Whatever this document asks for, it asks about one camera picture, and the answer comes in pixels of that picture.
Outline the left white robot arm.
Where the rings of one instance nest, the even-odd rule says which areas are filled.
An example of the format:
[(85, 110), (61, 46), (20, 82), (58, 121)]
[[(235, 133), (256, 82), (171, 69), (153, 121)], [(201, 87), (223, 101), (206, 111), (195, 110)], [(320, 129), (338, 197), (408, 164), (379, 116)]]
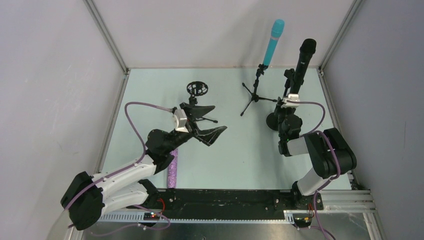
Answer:
[(174, 159), (172, 151), (192, 138), (211, 146), (227, 129), (226, 126), (199, 129), (197, 119), (214, 109), (214, 105), (193, 106), (186, 102), (179, 107), (162, 107), (161, 110), (172, 113), (174, 128), (170, 132), (151, 130), (147, 141), (141, 142), (139, 159), (111, 172), (78, 173), (60, 200), (71, 226), (82, 231), (106, 213), (143, 204), (152, 195), (152, 189), (140, 181), (166, 170)]

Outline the black microphone orange tip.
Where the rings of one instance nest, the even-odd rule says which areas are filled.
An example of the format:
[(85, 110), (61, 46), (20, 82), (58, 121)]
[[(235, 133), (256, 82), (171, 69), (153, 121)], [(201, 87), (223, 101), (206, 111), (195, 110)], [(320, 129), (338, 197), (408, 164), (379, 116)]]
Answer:
[(307, 38), (303, 41), (299, 49), (299, 58), (293, 76), (292, 84), (290, 85), (290, 94), (298, 94), (304, 82), (306, 71), (310, 61), (316, 52), (317, 42), (315, 39)]

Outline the shock mount tripod stand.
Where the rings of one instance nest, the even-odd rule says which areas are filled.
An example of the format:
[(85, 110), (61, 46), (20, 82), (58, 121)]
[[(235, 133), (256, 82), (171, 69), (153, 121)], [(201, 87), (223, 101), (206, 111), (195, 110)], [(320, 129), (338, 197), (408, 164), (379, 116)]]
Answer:
[[(208, 85), (203, 81), (192, 81), (187, 84), (186, 91), (189, 94), (188, 104), (193, 106), (206, 106), (206, 105), (198, 105), (198, 97), (202, 97), (206, 95), (209, 91)], [(209, 121), (217, 124), (219, 121), (211, 118), (203, 116), (204, 119), (200, 121)]]

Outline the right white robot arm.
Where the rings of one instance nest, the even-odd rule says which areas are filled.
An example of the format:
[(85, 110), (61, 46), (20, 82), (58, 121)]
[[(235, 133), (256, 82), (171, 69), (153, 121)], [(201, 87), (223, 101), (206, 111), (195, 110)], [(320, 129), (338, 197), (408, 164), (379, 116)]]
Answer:
[(279, 98), (273, 112), (275, 121), (267, 119), (270, 128), (278, 131), (278, 151), (285, 157), (308, 155), (311, 169), (295, 181), (290, 193), (296, 207), (317, 202), (319, 191), (341, 175), (357, 167), (357, 158), (337, 128), (313, 130), (301, 134), (303, 121), (295, 115), (302, 102), (295, 97)]

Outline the purple glitter microphone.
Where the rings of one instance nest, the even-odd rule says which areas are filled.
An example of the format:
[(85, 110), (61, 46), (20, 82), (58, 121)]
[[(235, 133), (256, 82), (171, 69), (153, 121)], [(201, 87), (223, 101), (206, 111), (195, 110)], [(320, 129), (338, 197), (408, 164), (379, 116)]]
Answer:
[(173, 160), (167, 168), (167, 187), (174, 189), (177, 186), (178, 149), (171, 152)]

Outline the clip tripod mic stand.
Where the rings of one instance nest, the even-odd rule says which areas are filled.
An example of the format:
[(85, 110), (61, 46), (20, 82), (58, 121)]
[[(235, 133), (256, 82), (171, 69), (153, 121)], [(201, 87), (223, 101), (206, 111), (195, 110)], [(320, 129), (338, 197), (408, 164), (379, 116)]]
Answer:
[(242, 83), (242, 86), (248, 91), (248, 93), (250, 94), (250, 100), (249, 100), (249, 102), (247, 103), (247, 105), (245, 106), (245, 108), (243, 109), (243, 111), (240, 113), (240, 116), (242, 117), (244, 114), (245, 114), (245, 112), (246, 112), (246, 110), (248, 109), (248, 107), (250, 106), (250, 104), (252, 103), (252, 102), (255, 102), (255, 103), (257, 103), (258, 101), (270, 101), (270, 102), (273, 102), (273, 103), (276, 103), (277, 102), (277, 100), (276, 99), (271, 99), (271, 98), (266, 98), (266, 97), (261, 97), (261, 96), (259, 96), (258, 95), (258, 87), (259, 87), (259, 78), (261, 77), (261, 76), (263, 76), (264, 75), (264, 73), (265, 73), (265, 71), (268, 69), (268, 65), (264, 65), (264, 64), (259, 64), (258, 65), (258, 68), (257, 68), (257, 70), (256, 70), (256, 74), (255, 74), (255, 77), (256, 77), (256, 79), (254, 80), (254, 83), (253, 83), (253, 91), (251, 91), (247, 86), (246, 86), (246, 84), (243, 82)]

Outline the round base mic stand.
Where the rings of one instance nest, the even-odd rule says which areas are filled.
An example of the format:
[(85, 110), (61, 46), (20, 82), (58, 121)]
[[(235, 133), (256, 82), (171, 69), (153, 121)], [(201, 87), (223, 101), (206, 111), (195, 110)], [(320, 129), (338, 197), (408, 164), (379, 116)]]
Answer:
[[(286, 78), (285, 84), (284, 84), (284, 93), (283, 96), (285, 97), (288, 93), (288, 90), (291, 88), (291, 82), (295, 75), (295, 69), (290, 68), (286, 69), (284, 71), (284, 77)], [(279, 109), (279, 101), (277, 101), (277, 104), (270, 114), (266, 117), (266, 125), (273, 131), (278, 131), (279, 123), (278, 123), (278, 116), (276, 115), (277, 109)]]

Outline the light blue microphone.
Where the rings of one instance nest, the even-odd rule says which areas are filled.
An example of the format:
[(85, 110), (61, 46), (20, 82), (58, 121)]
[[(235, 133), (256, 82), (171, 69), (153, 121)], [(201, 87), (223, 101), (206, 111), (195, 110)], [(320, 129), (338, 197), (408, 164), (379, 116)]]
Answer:
[(262, 64), (264, 66), (269, 66), (274, 55), (275, 49), (277, 47), (278, 41), (284, 31), (285, 21), (282, 19), (277, 19), (272, 25), (270, 38), (268, 45), (265, 51)]

